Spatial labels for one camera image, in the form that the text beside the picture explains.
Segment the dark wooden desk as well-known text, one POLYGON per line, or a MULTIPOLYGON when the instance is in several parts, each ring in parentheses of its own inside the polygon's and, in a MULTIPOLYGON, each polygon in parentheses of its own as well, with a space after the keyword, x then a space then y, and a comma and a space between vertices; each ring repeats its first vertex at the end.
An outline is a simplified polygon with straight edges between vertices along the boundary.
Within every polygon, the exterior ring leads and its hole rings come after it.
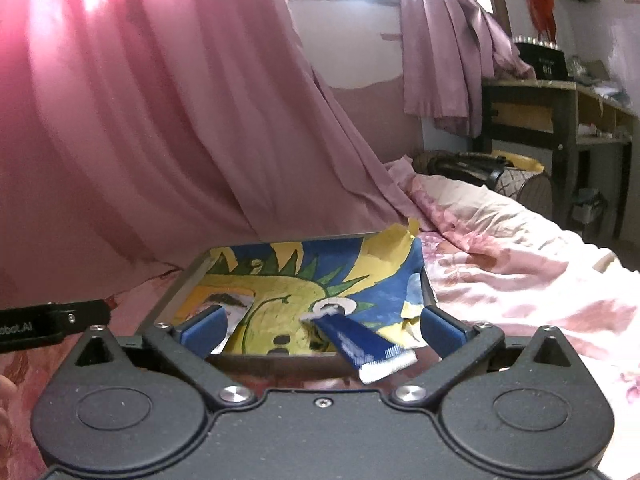
POLYGON ((631 180, 632 136, 639 118, 628 108, 581 84, 555 80, 487 81, 483 125, 474 151, 489 153, 496 141, 551 153, 553 221, 572 222, 573 197, 592 182, 608 201, 600 240, 616 240, 631 180))

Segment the dark bag beside bed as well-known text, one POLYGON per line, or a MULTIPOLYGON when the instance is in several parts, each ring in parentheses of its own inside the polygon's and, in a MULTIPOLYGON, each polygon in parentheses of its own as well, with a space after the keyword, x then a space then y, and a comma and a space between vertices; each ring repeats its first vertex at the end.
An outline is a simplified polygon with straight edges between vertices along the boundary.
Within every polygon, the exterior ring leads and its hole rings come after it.
POLYGON ((484 186, 552 219, 552 182, 544 169, 522 169, 502 155, 445 151, 423 152, 413 159, 412 166, 418 174, 484 186))

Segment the blue white snack packet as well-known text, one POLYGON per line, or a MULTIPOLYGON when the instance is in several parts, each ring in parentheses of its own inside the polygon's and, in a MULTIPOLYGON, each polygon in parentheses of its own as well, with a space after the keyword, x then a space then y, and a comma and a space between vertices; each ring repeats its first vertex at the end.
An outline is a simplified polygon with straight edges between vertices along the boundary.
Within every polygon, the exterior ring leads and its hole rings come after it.
POLYGON ((305 314, 300 322, 318 330, 358 372, 363 385, 379 382, 418 362, 412 349, 393 344, 344 315, 337 307, 305 314))

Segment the pink floral bedsheet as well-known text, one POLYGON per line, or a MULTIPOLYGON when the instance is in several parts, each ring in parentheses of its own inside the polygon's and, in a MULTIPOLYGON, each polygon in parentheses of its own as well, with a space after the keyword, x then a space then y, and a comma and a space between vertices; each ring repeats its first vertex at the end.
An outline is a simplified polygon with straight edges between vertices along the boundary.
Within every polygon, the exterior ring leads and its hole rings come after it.
POLYGON ((427 274, 442 310, 510 336, 558 326, 615 415, 601 462, 613 479, 639 474, 639 275, 612 250, 484 188, 417 174, 408 158, 392 179, 427 218, 427 274))

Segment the grey tray with painted paper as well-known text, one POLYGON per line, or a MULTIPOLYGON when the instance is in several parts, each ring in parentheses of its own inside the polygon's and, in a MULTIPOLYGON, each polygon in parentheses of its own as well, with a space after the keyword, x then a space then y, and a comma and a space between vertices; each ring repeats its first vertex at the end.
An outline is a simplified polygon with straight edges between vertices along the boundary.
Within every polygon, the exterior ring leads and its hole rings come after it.
POLYGON ((423 269, 416 220, 356 236, 215 247, 178 276, 142 324, 179 325, 208 307, 227 308, 232 332, 209 353, 246 363, 330 356, 333 347, 303 318, 334 309, 418 351, 426 345, 423 269))

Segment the pink curtain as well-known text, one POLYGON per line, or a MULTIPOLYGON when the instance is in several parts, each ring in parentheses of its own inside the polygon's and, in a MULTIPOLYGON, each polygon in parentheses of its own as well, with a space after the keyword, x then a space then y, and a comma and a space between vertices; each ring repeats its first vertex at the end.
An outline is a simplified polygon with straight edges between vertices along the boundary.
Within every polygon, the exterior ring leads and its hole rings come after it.
POLYGON ((1 0, 3 307, 417 213, 286 0, 1 0))

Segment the short purple window curtain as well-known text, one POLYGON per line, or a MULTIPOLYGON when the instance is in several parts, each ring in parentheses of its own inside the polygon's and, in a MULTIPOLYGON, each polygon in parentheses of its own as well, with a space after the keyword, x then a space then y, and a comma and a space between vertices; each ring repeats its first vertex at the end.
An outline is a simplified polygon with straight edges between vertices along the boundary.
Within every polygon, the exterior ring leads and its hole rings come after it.
POLYGON ((400 0, 404 110, 442 131, 482 132, 483 84, 536 77, 476 0, 400 0))

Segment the black box on desk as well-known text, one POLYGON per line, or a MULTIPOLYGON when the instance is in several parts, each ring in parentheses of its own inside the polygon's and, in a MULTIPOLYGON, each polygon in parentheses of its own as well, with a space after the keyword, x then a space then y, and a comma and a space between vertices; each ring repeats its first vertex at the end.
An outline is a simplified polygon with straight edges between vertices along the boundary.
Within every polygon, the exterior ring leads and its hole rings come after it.
POLYGON ((570 79, 565 53, 557 44, 524 36, 516 36, 513 41, 520 52, 520 58, 533 67, 538 79, 558 81, 570 79))

